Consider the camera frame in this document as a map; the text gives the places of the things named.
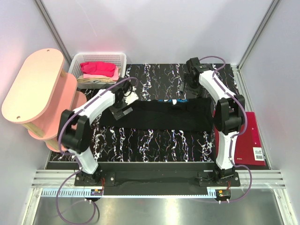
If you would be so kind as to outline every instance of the black cloth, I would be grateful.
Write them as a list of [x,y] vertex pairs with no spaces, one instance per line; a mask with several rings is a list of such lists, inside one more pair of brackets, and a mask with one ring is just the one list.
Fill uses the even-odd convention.
[[119,120],[109,109],[103,111],[99,124],[117,128],[182,130],[211,132],[213,119],[210,98],[135,101],[128,108],[133,111]]

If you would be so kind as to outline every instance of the metal floor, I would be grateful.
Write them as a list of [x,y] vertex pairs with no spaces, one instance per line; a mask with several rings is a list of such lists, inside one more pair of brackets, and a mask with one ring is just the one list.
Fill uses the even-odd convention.
[[[232,199],[241,196],[232,190]],[[60,211],[73,223],[87,221],[93,207],[81,202],[69,209],[80,198],[60,198]],[[221,204],[212,199],[122,199],[103,198],[96,202],[96,213],[91,225],[283,225],[275,194],[270,189],[252,189],[240,202]],[[64,225],[57,216],[55,198],[40,199],[35,225]]]

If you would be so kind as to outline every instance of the gray wall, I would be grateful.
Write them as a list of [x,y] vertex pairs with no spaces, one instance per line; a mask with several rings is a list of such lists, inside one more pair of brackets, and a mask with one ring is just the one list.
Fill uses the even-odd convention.
[[[24,60],[42,48],[57,48],[32,0],[0,1],[0,105]],[[0,113],[0,224],[20,224],[29,188],[49,151],[25,128]]]
[[71,55],[124,52],[128,63],[218,55],[236,64],[272,0],[43,2]]
[[300,220],[299,8],[299,0],[281,1],[242,68],[272,165],[282,171],[298,220]]

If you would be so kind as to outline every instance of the black marble table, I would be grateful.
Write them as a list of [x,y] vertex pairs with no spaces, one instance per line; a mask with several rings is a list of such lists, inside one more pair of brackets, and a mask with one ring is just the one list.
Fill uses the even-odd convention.
[[[191,93],[179,93],[185,64],[127,65],[125,77],[139,79],[136,93],[140,100],[194,98]],[[217,74],[220,80],[238,94],[230,64]],[[89,100],[98,90],[81,90]],[[180,130],[137,130],[103,127],[97,118],[92,124],[93,138],[90,148],[98,162],[209,162],[215,152],[214,131],[183,132]],[[51,162],[73,161],[52,152]]]

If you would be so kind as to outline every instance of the laundry basket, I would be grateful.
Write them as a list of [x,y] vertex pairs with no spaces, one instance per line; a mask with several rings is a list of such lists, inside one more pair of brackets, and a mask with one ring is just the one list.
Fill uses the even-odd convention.
[[[76,79],[83,75],[80,69],[80,63],[83,62],[111,62],[115,64],[118,68],[121,68],[120,77],[124,77],[126,70],[126,55],[124,53],[111,53],[111,52],[83,52],[78,53],[74,56],[69,73],[73,74]],[[87,83],[78,83],[78,88],[80,89],[94,89],[101,88],[104,82],[91,81]]]

